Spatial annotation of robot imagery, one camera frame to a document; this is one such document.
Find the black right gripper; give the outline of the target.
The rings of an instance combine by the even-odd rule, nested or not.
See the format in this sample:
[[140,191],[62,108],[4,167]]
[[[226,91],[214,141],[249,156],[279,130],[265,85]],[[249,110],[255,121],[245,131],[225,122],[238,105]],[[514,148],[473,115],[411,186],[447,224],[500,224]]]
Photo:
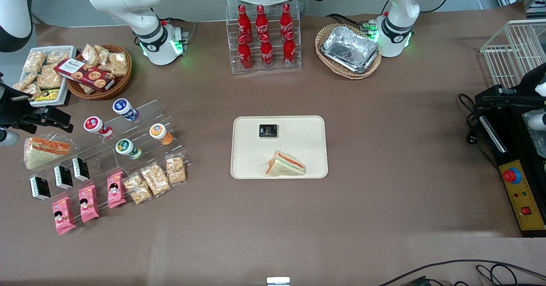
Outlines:
[[42,109],[42,123],[35,114],[37,108],[29,103],[30,95],[17,91],[0,81],[0,126],[1,128],[25,128],[26,132],[35,134],[37,128],[54,127],[67,133],[72,133],[74,126],[70,123],[71,116],[64,111],[45,106]]

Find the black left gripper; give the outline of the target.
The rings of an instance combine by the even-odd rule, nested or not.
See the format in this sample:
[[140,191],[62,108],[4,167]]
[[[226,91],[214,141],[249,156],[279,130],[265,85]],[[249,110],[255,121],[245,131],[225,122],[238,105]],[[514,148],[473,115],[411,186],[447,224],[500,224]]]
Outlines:
[[527,107],[527,108],[545,108],[545,100],[542,101],[530,101],[525,99],[523,102],[512,100],[485,100],[485,97],[543,97],[539,94],[535,88],[536,86],[545,83],[546,63],[543,63],[533,70],[527,72],[520,84],[517,86],[517,90],[505,89],[504,87],[490,87],[489,89],[480,92],[475,96],[475,100],[483,100],[476,102],[476,111],[486,111],[494,108],[506,108],[506,107]]

